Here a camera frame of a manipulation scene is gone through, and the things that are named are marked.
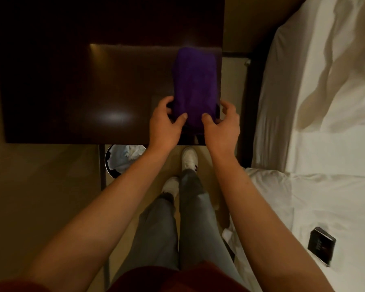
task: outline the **forearm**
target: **forearm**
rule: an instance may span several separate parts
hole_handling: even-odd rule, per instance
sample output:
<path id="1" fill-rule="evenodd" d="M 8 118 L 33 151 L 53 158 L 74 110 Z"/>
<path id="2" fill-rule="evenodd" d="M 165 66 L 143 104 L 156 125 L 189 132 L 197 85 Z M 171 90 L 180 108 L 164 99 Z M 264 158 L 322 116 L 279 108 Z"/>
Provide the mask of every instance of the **forearm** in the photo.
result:
<path id="1" fill-rule="evenodd" d="M 333 291 L 235 157 L 213 158 L 246 257 L 264 291 Z"/>
<path id="2" fill-rule="evenodd" d="M 52 291 L 84 291 L 121 239 L 167 153 L 148 150 L 79 213 L 36 258 L 26 277 Z"/>

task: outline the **red shirt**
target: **red shirt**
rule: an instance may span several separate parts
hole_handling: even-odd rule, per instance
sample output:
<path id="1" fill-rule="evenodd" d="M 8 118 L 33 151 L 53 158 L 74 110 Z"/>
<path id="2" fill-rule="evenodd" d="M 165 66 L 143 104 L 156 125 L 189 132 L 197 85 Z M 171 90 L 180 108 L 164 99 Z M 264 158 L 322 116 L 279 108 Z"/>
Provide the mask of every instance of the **red shirt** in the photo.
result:
<path id="1" fill-rule="evenodd" d="M 0 282 L 0 292 L 50 292 L 42 285 L 12 280 Z M 242 285 L 225 275 L 214 264 L 204 262 L 192 269 L 174 271 L 165 267 L 145 266 L 126 272 L 108 292 L 248 292 Z"/>

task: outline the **wall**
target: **wall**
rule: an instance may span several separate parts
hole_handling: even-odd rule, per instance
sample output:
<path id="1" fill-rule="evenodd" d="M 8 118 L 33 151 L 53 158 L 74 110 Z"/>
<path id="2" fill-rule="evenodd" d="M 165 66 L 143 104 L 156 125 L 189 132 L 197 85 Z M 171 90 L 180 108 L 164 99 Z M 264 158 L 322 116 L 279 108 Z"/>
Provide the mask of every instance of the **wall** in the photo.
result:
<path id="1" fill-rule="evenodd" d="M 225 0 L 223 51 L 252 52 L 304 0 Z"/>
<path id="2" fill-rule="evenodd" d="M 0 280 L 19 274 L 99 192 L 96 145 L 6 144 L 0 111 Z"/>

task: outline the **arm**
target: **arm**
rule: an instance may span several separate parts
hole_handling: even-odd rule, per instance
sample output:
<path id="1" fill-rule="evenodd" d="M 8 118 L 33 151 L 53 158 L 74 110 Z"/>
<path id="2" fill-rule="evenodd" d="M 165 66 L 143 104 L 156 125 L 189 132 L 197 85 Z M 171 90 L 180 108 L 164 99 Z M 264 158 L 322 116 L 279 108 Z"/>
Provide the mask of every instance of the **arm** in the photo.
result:
<path id="1" fill-rule="evenodd" d="M 186 114 L 172 124 L 160 101 L 150 120 L 148 150 L 42 250 L 24 278 L 51 291 L 85 291 L 121 239 L 147 189 L 177 145 Z"/>
<path id="2" fill-rule="evenodd" d="M 265 292 L 333 289 L 303 246 L 254 187 L 234 156 L 239 135 L 235 107 L 222 102 L 226 118 L 216 125 L 202 117 L 205 142 L 235 228 L 257 280 Z"/>

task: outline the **hand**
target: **hand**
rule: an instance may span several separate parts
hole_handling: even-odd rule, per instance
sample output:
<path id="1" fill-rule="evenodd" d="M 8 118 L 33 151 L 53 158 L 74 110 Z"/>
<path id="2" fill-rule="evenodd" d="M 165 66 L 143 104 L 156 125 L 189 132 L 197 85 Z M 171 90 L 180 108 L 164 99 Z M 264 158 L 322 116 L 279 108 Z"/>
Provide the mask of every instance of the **hand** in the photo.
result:
<path id="1" fill-rule="evenodd" d="M 214 123 L 209 114 L 202 115 L 205 144 L 212 157 L 234 157 L 240 133 L 239 115 L 233 104 L 224 100 L 221 100 L 220 103 L 226 117 L 223 121 L 219 121 L 218 125 Z"/>
<path id="2" fill-rule="evenodd" d="M 181 129 L 188 114 L 182 114 L 175 123 L 170 121 L 168 114 L 171 114 L 172 110 L 167 108 L 166 104 L 172 102 L 173 98 L 173 96 L 167 96 L 162 99 L 153 112 L 150 119 L 149 149 L 161 150 L 168 154 L 179 142 Z"/>

